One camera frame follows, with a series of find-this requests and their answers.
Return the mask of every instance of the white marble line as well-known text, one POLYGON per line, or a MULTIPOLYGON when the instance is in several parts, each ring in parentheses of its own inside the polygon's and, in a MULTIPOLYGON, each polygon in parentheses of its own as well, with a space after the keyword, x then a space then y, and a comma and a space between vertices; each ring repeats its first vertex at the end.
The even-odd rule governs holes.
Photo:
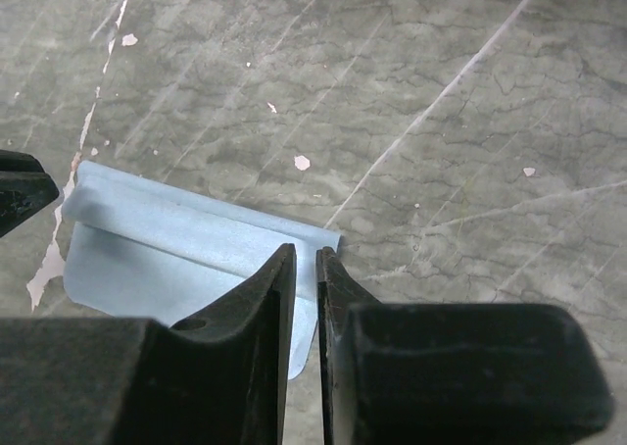
POLYGON ((456 75, 454 77, 454 79, 449 83, 449 85, 447 85, 444 88, 444 90, 442 92, 440 92, 440 95, 438 95, 436 97, 436 99, 431 103, 431 105, 429 105, 429 107, 427 107, 424 110, 424 112, 419 114, 415 118, 415 120, 413 122, 411 122, 411 124, 405 129, 405 131, 403 131, 403 133, 401 133, 401 135, 392 142, 390 147, 388 149, 386 149, 383 152, 383 154, 381 154, 381 156, 379 156, 379 158, 374 162, 374 164, 372 166, 370 166, 370 168, 365 172, 365 174, 363 175, 362 179, 358 182, 358 184, 355 186, 355 188, 349 194, 349 196, 346 198, 346 200, 344 200, 344 202, 338 207, 338 209, 331 216, 331 218, 328 220, 328 222, 326 222, 326 224, 324 225, 325 228, 328 228, 330 225, 333 224, 333 222, 335 222, 335 219, 338 217, 338 215, 340 213, 342 213, 342 211, 344 210, 344 208, 346 207, 348 202, 355 196, 355 194, 358 192, 358 190, 360 188, 362 188, 362 186, 365 183, 365 181, 370 177, 370 174, 372 173, 372 171, 374 171, 374 169, 379 164, 381 164, 383 161, 385 161, 390 156, 390 154, 392 154, 392 152, 398 146, 398 144, 401 142, 401 140, 403 140, 403 138, 405 138, 410 131, 412 131, 415 128, 420 127, 424 123, 425 119, 429 115, 431 115, 431 112, 433 112, 433 110, 438 106, 440 101, 442 101, 442 99, 444 97, 449 95, 449 93, 453 90, 453 88, 458 85, 459 80, 466 73, 468 73, 468 71, 470 71, 470 69, 472 69, 474 67, 474 65, 476 65, 479 61, 481 61, 486 56, 486 54, 490 51, 490 49, 497 42, 497 40, 499 40, 499 38, 501 38, 503 33, 516 21, 516 19, 520 15, 520 13, 524 10, 525 7, 527 7, 527 5, 530 2, 531 2, 531 0, 522 0, 522 1, 520 1, 518 6, 511 12, 511 14, 509 14, 509 17, 507 17, 506 21, 503 22, 503 24, 497 29, 497 31, 495 31, 495 33, 490 37, 490 39, 488 39, 488 41, 481 47, 481 49, 470 59, 470 61, 468 61, 468 63, 466 63, 463 68, 461 68, 461 70, 459 71, 458 75, 456 75))
MULTIPOLYGON (((124 12, 126 11, 126 4, 128 0, 123 0, 120 7, 120 14, 118 15, 118 19, 116 20, 116 26, 120 29, 121 21, 124 17, 124 12)), ((107 61, 102 70, 103 78, 105 73, 107 72, 107 67, 111 61, 111 56, 114 52, 114 46, 116 41, 113 39, 107 45, 108 56, 107 61)), ((59 243, 57 242, 57 233, 59 232, 59 227, 61 226, 61 222, 63 220, 61 216, 61 206, 63 202, 72 194, 74 190, 74 175, 76 174, 76 168, 78 167, 78 163, 80 162, 80 158, 82 157, 82 149, 85 145, 85 140, 87 139, 87 134, 89 133, 89 126, 91 125, 91 120, 94 116, 94 112, 96 111, 96 105, 98 103, 98 99, 100 98, 100 86, 97 86, 95 89, 95 97, 94 102, 91 104, 91 108, 87 115, 85 115, 85 119, 83 121, 82 129, 80 131, 80 136, 78 138, 78 150, 74 153, 72 158, 72 163, 70 165, 70 174, 68 175, 68 181, 63 187, 63 199, 59 206, 54 211, 55 218, 55 227, 52 230, 52 236, 50 239, 50 243, 48 244, 48 248, 46 249, 46 254, 41 261, 41 265, 39 269, 35 273, 35 276, 26 284, 26 290, 30 295, 30 309, 34 311, 34 309, 41 302, 41 297, 43 296, 43 292, 46 289, 46 285, 50 280, 56 278, 57 276, 63 276, 63 270, 66 266, 66 261, 63 259, 61 255, 61 251, 59 249, 59 243)))

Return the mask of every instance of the black object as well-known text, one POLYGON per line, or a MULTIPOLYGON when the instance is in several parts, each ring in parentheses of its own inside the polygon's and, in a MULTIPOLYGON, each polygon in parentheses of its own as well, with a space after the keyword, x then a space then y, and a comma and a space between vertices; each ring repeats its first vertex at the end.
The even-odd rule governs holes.
MULTIPOLYGON (((34 158, 0 151, 0 235, 57 196, 34 158)), ((562 309, 384 305, 330 248, 317 278, 325 445, 566 445, 611 419, 599 365, 562 309)), ((295 279, 286 244, 171 329, 0 320, 0 443, 280 444, 295 279)))
POLYGON ((280 444, 295 262, 281 246, 172 329, 0 320, 0 443, 280 444))
POLYGON ((318 252, 324 443, 572 444, 613 401, 561 308, 383 305, 318 252))
POLYGON ((59 196, 59 189, 28 154, 0 149, 0 237, 59 196))

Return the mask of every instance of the fabric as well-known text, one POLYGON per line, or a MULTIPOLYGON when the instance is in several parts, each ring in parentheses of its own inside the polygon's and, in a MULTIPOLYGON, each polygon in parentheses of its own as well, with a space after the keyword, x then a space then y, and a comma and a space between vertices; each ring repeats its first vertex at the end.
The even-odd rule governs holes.
POLYGON ((289 378, 309 354, 317 321, 315 252, 340 235, 83 162, 63 216, 76 221, 64 273, 68 296, 118 317, 173 325, 296 246, 289 378))

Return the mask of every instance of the gray tabletop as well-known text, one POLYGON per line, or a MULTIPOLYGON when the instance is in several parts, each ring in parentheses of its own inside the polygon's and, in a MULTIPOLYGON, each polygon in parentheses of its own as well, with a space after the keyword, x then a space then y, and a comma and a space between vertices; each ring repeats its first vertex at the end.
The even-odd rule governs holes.
MULTIPOLYGON (((0 147, 338 230, 382 301, 567 308, 627 440, 627 0, 1 0, 0 147)), ((0 315, 65 295, 55 204, 0 242, 0 315)), ((317 348, 287 444, 321 441, 317 348)))

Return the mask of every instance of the stone floor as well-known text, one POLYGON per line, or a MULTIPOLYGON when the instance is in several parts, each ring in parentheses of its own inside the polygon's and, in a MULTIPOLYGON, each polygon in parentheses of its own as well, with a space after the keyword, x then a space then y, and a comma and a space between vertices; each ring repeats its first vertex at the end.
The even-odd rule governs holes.
MULTIPOLYGON (((627 443, 627 0, 2 0, 0 19, 0 146, 66 192, 91 159, 337 229, 383 301, 566 307, 619 406, 589 443, 627 443)), ((1 316, 94 314, 64 294, 54 209, 0 242, 1 316)), ((314 346, 286 444, 321 442, 318 371, 314 346)))

